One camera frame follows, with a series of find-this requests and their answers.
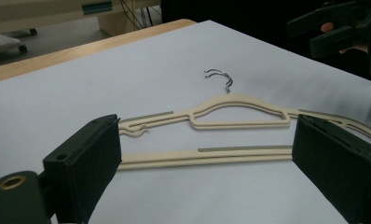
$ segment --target caster wheel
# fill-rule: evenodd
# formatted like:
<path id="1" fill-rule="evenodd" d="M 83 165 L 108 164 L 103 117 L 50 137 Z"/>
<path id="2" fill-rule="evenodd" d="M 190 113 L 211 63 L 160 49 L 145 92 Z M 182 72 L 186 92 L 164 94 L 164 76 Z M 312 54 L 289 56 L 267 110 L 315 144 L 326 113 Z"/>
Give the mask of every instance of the caster wheel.
<path id="1" fill-rule="evenodd" d="M 19 46 L 18 49 L 20 50 L 21 54 L 28 52 L 28 48 L 26 48 L 25 45 Z"/>
<path id="2" fill-rule="evenodd" d="M 31 35 L 37 35 L 36 29 L 30 29 L 29 31 L 31 32 Z"/>

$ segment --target hanger hook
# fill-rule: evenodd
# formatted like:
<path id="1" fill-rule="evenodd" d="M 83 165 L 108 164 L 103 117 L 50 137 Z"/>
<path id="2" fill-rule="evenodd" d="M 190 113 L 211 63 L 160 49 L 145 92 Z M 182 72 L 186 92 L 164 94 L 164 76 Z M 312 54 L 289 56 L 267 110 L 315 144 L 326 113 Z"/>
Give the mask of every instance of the hanger hook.
<path id="1" fill-rule="evenodd" d="M 218 70 L 218 69 L 209 69 L 209 70 L 204 71 L 204 72 L 205 73 L 214 72 L 214 73 L 210 73 L 209 75 L 206 75 L 205 76 L 206 78 L 209 78 L 209 77 L 214 76 L 214 75 L 219 75 L 219 76 L 227 77 L 228 78 L 228 82 L 226 83 L 226 85 L 227 85 L 226 86 L 226 91 L 227 91 L 227 93 L 230 93 L 231 92 L 231 90 L 229 89 L 229 87 L 232 86 L 233 80 L 232 80 L 232 77 L 228 73 L 226 73 L 224 71 L 221 71 L 221 70 Z"/>

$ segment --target floor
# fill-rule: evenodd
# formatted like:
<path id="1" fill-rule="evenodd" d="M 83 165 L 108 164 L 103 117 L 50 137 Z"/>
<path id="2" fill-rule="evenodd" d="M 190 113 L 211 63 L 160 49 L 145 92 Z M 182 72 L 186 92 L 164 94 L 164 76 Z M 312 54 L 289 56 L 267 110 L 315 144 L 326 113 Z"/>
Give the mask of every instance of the floor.
<path id="1" fill-rule="evenodd" d="M 135 17 L 139 29 L 162 23 L 160 6 L 149 7 L 148 11 L 146 8 L 138 9 Z M 0 65 L 14 63 L 110 37 L 110 35 L 99 29 L 96 17 L 36 27 L 35 29 L 37 35 L 31 35 L 29 30 L 2 34 L 19 39 L 27 47 L 28 51 L 24 54 L 20 54 L 18 49 L 0 52 Z"/>

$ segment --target hanger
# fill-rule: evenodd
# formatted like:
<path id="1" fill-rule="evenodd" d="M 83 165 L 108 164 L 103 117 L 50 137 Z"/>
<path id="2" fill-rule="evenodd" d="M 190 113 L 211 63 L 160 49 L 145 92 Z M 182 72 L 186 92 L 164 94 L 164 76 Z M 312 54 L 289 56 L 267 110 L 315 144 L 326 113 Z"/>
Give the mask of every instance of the hanger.
<path id="1" fill-rule="evenodd" d="M 214 72 L 213 75 L 222 75 L 228 78 L 226 95 L 214 97 L 205 103 L 191 109 L 177 112 L 166 112 L 156 115 L 123 119 L 118 124 L 119 134 L 132 137 L 143 135 L 148 129 L 171 124 L 178 121 L 189 120 L 191 126 L 197 130 L 218 129 L 243 129 L 243 128 L 277 128 L 289 127 L 291 119 L 299 115 L 309 115 L 320 119 L 329 120 L 339 127 L 349 128 L 364 134 L 371 139 L 371 128 L 355 119 L 343 116 L 314 112 L 302 109 L 293 109 L 271 105 L 261 99 L 230 91 L 232 78 L 225 72 L 211 69 L 205 73 Z M 245 106 L 260 111 L 277 115 L 282 119 L 274 120 L 245 120 L 230 122 L 196 121 L 197 117 L 207 115 L 214 110 L 227 106 Z M 235 161 L 274 161 L 291 160 L 292 146 L 266 146 L 266 147 L 216 147 L 178 150 L 169 152 L 132 153 L 122 155 L 123 162 L 119 165 L 120 170 L 151 168 L 162 166 L 211 164 Z"/>

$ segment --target white tabletop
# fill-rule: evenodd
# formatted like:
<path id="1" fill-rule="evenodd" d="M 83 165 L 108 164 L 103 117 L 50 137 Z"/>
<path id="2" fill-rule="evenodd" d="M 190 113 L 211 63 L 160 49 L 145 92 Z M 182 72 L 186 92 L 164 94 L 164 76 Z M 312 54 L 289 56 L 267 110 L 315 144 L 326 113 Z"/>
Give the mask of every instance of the white tabletop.
<path id="1" fill-rule="evenodd" d="M 331 113 L 371 127 L 371 81 L 205 21 L 0 81 L 0 177 L 42 160 L 92 119 L 195 107 L 232 92 Z M 261 116 L 239 108 L 207 119 Z M 186 121 L 121 135 L 123 154 L 198 147 L 291 145 L 287 129 L 196 131 Z M 292 161 L 119 171 L 90 223 L 346 223 Z"/>

